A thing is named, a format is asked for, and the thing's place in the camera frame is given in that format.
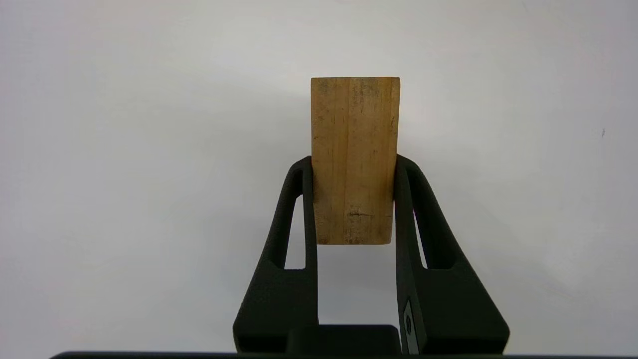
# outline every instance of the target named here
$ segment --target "white backdrop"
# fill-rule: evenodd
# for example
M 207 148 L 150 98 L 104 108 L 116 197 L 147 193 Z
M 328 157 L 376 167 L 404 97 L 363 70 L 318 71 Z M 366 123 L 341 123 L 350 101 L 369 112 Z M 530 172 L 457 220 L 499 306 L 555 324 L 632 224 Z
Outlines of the white backdrop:
M 310 78 L 381 75 L 507 352 L 638 355 L 637 33 L 635 1 L 0 2 L 0 357 L 233 351 Z M 318 255 L 321 322 L 397 325 L 393 245 Z

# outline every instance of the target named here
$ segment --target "wooden block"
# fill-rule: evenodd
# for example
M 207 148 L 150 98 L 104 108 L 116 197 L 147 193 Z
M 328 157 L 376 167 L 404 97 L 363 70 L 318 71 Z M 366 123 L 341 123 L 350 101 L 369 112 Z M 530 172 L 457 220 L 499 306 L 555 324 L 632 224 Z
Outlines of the wooden block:
M 311 80 L 318 244 L 388 244 L 399 120 L 398 77 Z

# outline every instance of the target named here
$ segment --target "wood grain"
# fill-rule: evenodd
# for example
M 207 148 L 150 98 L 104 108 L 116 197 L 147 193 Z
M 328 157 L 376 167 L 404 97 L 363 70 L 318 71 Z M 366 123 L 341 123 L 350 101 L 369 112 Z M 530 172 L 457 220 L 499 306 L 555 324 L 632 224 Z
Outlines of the wood grain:
M 311 80 L 317 243 L 390 243 L 400 88 L 398 77 Z

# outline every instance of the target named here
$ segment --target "black plastic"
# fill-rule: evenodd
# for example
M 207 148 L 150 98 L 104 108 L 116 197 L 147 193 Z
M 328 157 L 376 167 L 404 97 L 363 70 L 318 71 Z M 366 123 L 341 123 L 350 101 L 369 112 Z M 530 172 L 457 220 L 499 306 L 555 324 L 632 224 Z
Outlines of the black plastic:
M 308 156 L 293 164 L 284 180 L 262 256 L 233 325 L 238 352 L 283 353 L 291 330 L 319 324 L 312 186 Z M 302 194 L 306 267 L 285 270 L 292 213 Z
M 93 352 L 63 353 L 56 359 L 396 357 L 401 353 L 399 335 L 391 326 L 318 323 L 312 186 L 311 158 L 306 157 L 286 175 L 262 255 L 235 318 L 233 334 L 239 355 Z M 290 224 L 300 195 L 306 267 L 286 270 Z M 509 336 L 507 324 L 454 239 L 425 176 L 402 156 L 397 156 L 394 202 L 403 353 L 499 358 Z M 427 269 L 420 262 L 413 213 Z
M 409 352 L 404 321 L 408 301 L 419 353 L 502 353 L 509 337 L 505 320 L 465 258 L 425 176 L 402 156 L 396 162 L 394 202 L 403 353 Z M 427 269 L 421 263 L 414 217 Z

